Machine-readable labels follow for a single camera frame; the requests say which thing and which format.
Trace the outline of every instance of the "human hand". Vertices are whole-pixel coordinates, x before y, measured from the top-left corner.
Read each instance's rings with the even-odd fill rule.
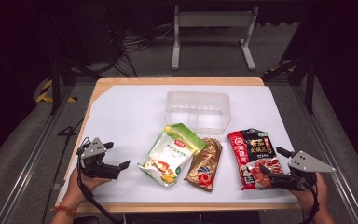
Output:
[[[65,203],[65,206],[71,206],[76,209],[81,203],[83,203],[86,198],[83,195],[80,187],[77,184],[77,167],[72,171],[71,176],[69,177],[68,189],[63,196],[62,204]],[[81,174],[81,179],[84,185],[89,188],[90,191],[95,190],[97,187],[101,186],[104,183],[112,181],[111,179],[99,178],[99,177],[88,177],[84,174]]]
[[[314,223],[334,223],[334,220],[332,219],[327,207],[327,185],[319,173],[316,173],[316,187],[313,186],[313,189],[315,189],[315,191],[317,190],[319,202],[319,211],[316,213],[313,219]],[[307,215],[309,215],[314,201],[313,194],[309,190],[289,191],[297,197],[298,204],[300,205],[301,209]]]

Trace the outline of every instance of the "bracelet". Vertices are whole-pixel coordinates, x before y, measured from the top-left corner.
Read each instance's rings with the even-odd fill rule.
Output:
[[[72,216],[77,216],[79,213],[77,211],[74,211],[70,208],[67,208],[65,206],[55,206],[54,208],[50,209],[52,212],[59,212],[59,211],[65,211],[68,214],[71,214]]]

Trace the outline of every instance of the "transparent plastic tray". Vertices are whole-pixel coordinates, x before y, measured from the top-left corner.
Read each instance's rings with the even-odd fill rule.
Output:
[[[222,134],[231,120],[229,96],[224,93],[169,91],[167,124],[183,123],[199,134]]]

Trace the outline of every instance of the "human arm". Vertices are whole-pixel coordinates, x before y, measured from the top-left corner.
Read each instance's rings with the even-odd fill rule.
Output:
[[[72,171],[70,177],[69,177],[69,183],[68,183],[68,189],[65,193],[65,195],[62,198],[62,201],[60,203],[60,206],[65,206],[66,208],[76,211],[78,206],[83,203],[86,198],[83,195],[83,192],[79,188],[77,184],[77,167]],[[111,181],[111,179],[105,179],[105,178],[90,178],[86,175],[81,174],[82,182],[84,185],[86,185],[90,191],[93,191],[97,187],[99,187],[101,184],[107,183]],[[68,212],[65,211],[58,211],[53,219],[51,220],[50,224],[70,224],[74,222],[74,216]]]
[[[313,218],[314,224],[334,224],[334,219],[331,217],[330,212],[328,210],[328,201],[327,201],[327,185],[324,182],[321,174],[316,173],[316,186],[318,192],[318,202],[319,202],[319,211],[315,214]],[[312,193],[307,191],[295,191],[290,190],[298,200],[298,204],[301,209],[307,214],[310,214],[310,211],[313,206],[313,195]]]

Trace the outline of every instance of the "food packaging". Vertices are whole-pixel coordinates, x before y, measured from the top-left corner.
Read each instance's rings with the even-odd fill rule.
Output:
[[[167,187],[176,183],[187,161],[205,146],[183,123],[166,125],[148,153],[149,160],[138,167]]]
[[[206,143],[206,147],[193,156],[185,180],[199,189],[212,192],[214,177],[223,147],[217,139],[202,138],[202,140]]]
[[[240,178],[244,189],[271,189],[271,182],[263,174],[260,165],[274,174],[283,174],[276,157],[269,133],[257,129],[247,129],[230,133],[228,139],[237,159]]]

